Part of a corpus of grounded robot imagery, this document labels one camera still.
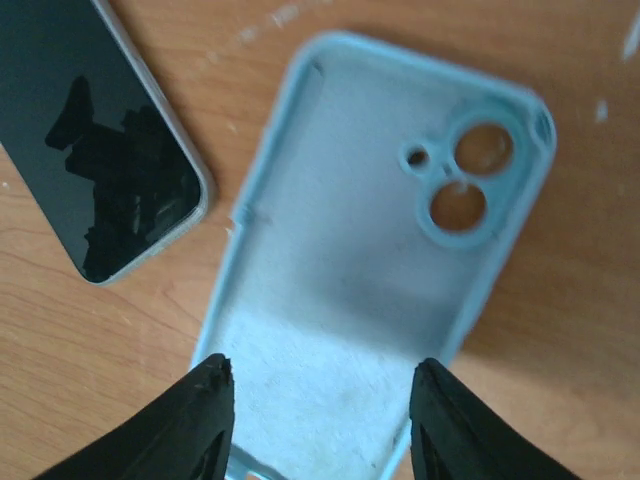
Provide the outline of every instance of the light blue phone case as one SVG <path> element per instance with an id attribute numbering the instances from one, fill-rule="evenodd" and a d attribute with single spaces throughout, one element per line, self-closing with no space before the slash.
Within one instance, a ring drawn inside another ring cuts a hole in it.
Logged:
<path id="1" fill-rule="evenodd" d="M 490 176 L 461 136 L 504 128 Z M 407 163 L 416 148 L 428 159 Z M 231 358 L 228 478 L 388 479 L 409 445 L 413 370 L 473 327 L 551 166 L 553 120 L 517 85 L 350 33 L 297 55 L 253 171 L 193 364 Z M 438 227 L 445 184 L 479 188 L 472 230 Z"/>

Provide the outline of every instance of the white paint speck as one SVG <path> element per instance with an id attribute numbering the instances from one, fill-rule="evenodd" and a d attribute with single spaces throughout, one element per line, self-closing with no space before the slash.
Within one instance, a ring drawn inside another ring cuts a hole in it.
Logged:
<path id="1" fill-rule="evenodd" d="M 622 47 L 622 61 L 628 62 L 638 50 L 638 44 L 640 44 L 640 10 L 636 13 L 631 28 L 627 37 L 624 39 L 624 46 Z"/>
<path id="2" fill-rule="evenodd" d="M 273 23 L 278 28 L 284 28 L 284 26 L 298 18 L 300 15 L 300 7 L 298 5 L 284 5 L 271 14 Z"/>
<path id="3" fill-rule="evenodd" d="M 256 25 L 252 25 L 251 27 L 245 28 L 238 34 L 238 40 L 245 44 L 251 43 L 256 38 L 258 38 L 259 33 L 260 33 L 260 28 L 258 28 Z"/>
<path id="4" fill-rule="evenodd" d="M 217 52 L 207 52 L 207 60 L 209 60 L 211 63 L 218 63 L 220 61 L 220 55 L 218 55 Z"/>
<path id="5" fill-rule="evenodd" d="M 609 107 L 605 100 L 598 100 L 596 105 L 596 123 L 604 123 L 609 117 Z"/>
<path id="6" fill-rule="evenodd" d="M 323 5 L 331 5 L 334 0 L 303 0 L 281 6 L 264 18 L 264 23 L 243 28 L 226 43 L 209 50 L 205 58 L 196 61 L 194 68 L 184 73 L 185 78 L 195 80 L 202 76 L 211 64 L 222 63 L 224 57 L 233 51 L 255 42 L 258 38 L 273 29 L 283 29 L 288 23 L 296 20 L 305 12 Z"/>

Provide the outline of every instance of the phone frame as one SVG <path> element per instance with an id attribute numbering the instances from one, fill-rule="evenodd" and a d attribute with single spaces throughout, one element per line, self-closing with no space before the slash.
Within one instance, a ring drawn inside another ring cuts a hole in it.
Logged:
<path id="1" fill-rule="evenodd" d="M 131 68 L 144 87 L 147 95 L 153 102 L 153 105 L 158 109 L 158 112 L 160 112 L 160 115 L 162 116 L 166 125 L 169 127 L 171 134 L 178 142 L 180 149 L 183 151 L 187 160 L 195 170 L 198 181 L 200 183 L 200 200 L 198 201 L 198 204 L 194 208 L 194 210 L 179 223 L 170 228 L 161 238 L 156 241 L 156 243 L 151 245 L 147 250 L 139 254 L 137 257 L 133 258 L 122 269 L 117 271 L 115 274 L 113 274 L 103 282 L 91 282 L 87 280 L 84 275 L 82 275 L 82 273 L 79 272 L 80 276 L 92 285 L 104 286 L 113 283 L 123 276 L 127 275 L 149 257 L 153 257 L 159 254 L 168 245 L 176 241 L 194 225 L 198 224 L 205 217 L 207 211 L 209 210 L 209 206 L 215 201 L 215 198 L 217 196 L 217 188 L 206 164 L 196 150 L 196 147 L 189 138 L 186 130 L 180 123 L 178 116 L 169 104 L 164 93 L 162 93 L 160 86 L 149 71 L 149 68 L 142 59 L 142 56 L 138 52 L 138 49 L 131 41 L 131 38 L 127 34 L 127 31 L 124 29 L 124 26 L 118 19 L 114 10 L 111 8 L 109 1 L 91 0 L 91 4 L 95 8 L 96 14 L 102 19 L 102 22 L 109 30 L 109 33 L 120 48 L 120 51 L 124 54 L 127 62 L 129 63 L 129 65 L 131 65 Z"/>

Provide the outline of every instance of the wooden surface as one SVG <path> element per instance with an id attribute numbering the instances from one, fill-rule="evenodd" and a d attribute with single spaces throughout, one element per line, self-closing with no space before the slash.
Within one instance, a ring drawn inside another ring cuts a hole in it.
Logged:
<path id="1" fill-rule="evenodd" d="M 555 166 L 453 371 L 584 478 L 640 479 L 640 54 L 622 59 L 637 1 L 113 3 L 222 197 L 202 225 L 101 289 L 80 279 L 0 158 L 2 478 L 60 461 L 184 374 L 283 70 L 309 37 L 346 28 L 547 101 Z M 408 462 L 398 478 L 411 478 Z"/>

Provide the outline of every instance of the black phone screen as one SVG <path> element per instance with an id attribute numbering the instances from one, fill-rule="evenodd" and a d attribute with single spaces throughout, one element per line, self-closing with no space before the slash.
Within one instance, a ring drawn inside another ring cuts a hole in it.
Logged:
<path id="1" fill-rule="evenodd" d="M 198 176 L 89 0 L 0 2 L 0 142 L 80 273 L 188 216 Z"/>

